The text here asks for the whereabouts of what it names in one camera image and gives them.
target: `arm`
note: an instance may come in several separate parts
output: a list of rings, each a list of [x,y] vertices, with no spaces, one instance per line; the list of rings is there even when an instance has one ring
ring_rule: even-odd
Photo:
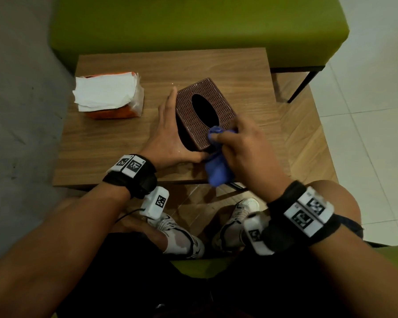
[[[200,162],[206,156],[181,143],[176,97],[174,87],[159,107],[155,133],[139,153],[157,170]],[[17,242],[0,259],[0,317],[51,317],[83,276],[129,199],[125,187],[100,183]]]
[[[223,144],[224,156],[236,177],[264,201],[272,202],[292,180],[283,173],[271,145],[254,122],[238,117],[233,126],[238,134],[224,132],[214,139]],[[398,268],[354,233],[341,226],[310,251],[358,317],[398,317]]]

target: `bare leg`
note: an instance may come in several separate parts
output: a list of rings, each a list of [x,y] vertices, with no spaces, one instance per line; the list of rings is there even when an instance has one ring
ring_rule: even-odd
[[[78,201],[79,197],[66,197],[54,208],[51,212],[59,212],[64,208],[68,207],[70,204]],[[161,231],[158,231],[153,226],[150,226],[146,222],[136,219],[132,216],[127,216],[118,223],[116,223],[110,233],[114,232],[143,232],[149,240],[151,240],[162,252],[167,249],[168,239]]]
[[[328,180],[309,183],[326,200],[334,206],[334,212],[361,225],[361,212],[357,201],[345,187]]]

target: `person's left hand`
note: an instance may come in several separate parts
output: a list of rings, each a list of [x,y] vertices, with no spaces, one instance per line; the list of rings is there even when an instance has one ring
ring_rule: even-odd
[[[192,152],[181,143],[175,119],[176,98],[177,88],[174,87],[167,101],[159,106],[158,128],[139,152],[156,170],[183,162],[199,163],[208,156],[207,153]]]

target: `white sneaker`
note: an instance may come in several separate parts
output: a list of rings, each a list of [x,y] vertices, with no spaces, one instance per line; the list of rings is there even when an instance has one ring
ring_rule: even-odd
[[[162,213],[161,217],[157,220],[148,219],[147,222],[156,228],[157,230],[161,231],[165,234],[168,238],[168,247],[164,253],[167,254],[176,254],[182,256],[184,259],[199,259],[203,257],[205,253],[205,245],[203,242],[198,238],[189,233],[189,231],[180,227],[172,217],[170,217],[166,213]],[[174,235],[170,234],[170,231],[176,230],[183,233],[188,240],[191,242],[190,250],[188,250],[187,254],[180,254],[178,251],[181,248],[173,242]]]
[[[234,251],[245,246],[242,240],[243,220],[254,212],[259,212],[259,202],[255,198],[245,198],[237,203],[230,219],[212,239],[212,247],[217,251]],[[229,243],[224,239],[227,230],[234,230],[230,234],[232,241]]]

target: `shoe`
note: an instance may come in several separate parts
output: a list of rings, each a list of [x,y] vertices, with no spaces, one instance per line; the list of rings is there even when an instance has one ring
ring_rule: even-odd
[[[182,232],[191,242],[189,252],[186,255],[180,255],[183,256],[184,259],[199,259],[203,257],[203,254],[205,253],[205,245],[203,242],[198,237],[191,235],[189,231],[180,227],[168,214],[162,213],[159,219],[148,219],[147,222],[166,236],[169,236],[166,231],[177,230]]]
[[[212,239],[212,247],[217,251],[235,251],[238,248],[245,246],[242,240],[243,220],[251,213],[259,212],[259,202],[253,198],[245,198],[237,203],[234,207],[233,213],[230,219],[223,225],[221,230]],[[239,232],[233,234],[234,241],[232,241],[231,246],[228,247],[226,241],[224,240],[224,234],[228,228],[238,230]]]

